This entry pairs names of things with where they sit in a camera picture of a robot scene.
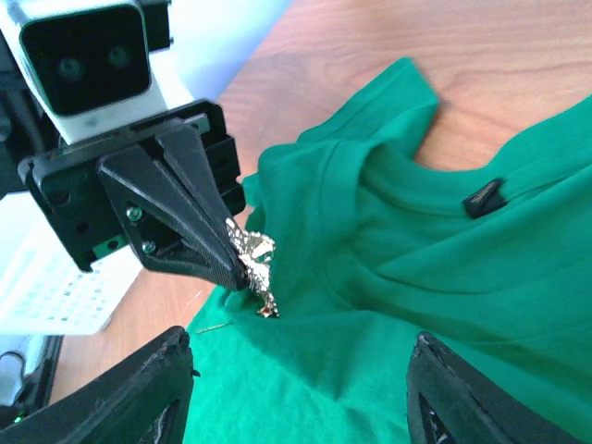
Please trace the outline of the green t-shirt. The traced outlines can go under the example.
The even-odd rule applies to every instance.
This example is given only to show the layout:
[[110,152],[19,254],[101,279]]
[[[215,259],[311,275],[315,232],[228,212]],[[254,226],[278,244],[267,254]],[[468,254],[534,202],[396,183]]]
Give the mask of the green t-shirt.
[[403,58],[261,154],[247,227],[276,243],[279,316],[213,291],[188,328],[186,442],[406,443],[423,330],[591,439],[591,102],[457,172],[413,160],[437,108]]

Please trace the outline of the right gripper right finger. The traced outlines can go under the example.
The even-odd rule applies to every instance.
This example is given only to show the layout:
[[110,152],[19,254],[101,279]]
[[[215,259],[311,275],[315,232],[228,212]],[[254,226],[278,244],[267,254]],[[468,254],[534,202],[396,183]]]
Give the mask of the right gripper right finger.
[[418,334],[408,366],[412,443],[577,443],[432,334]]

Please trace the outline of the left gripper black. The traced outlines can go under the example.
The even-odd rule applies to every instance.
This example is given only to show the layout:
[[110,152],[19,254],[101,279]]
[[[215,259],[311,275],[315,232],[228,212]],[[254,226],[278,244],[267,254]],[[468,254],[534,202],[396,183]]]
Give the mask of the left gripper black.
[[18,172],[80,270],[130,247],[151,271],[245,288],[226,225],[245,198],[218,104],[195,101],[59,144]]

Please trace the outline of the blue gold butterfly brooch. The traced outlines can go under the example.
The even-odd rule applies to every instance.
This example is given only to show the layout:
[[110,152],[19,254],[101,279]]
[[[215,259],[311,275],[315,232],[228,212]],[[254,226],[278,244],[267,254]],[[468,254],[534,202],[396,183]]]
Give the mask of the blue gold butterfly brooch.
[[246,273],[247,288],[262,302],[257,313],[263,318],[279,318],[276,297],[271,290],[271,262],[276,244],[259,231],[242,228],[233,218],[226,219],[230,243]]

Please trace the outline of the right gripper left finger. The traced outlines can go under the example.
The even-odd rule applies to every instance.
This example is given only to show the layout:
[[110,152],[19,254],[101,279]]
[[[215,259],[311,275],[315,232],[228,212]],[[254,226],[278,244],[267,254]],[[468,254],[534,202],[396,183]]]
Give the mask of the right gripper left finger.
[[188,332],[171,327],[66,398],[1,431],[3,443],[181,443],[194,382]]

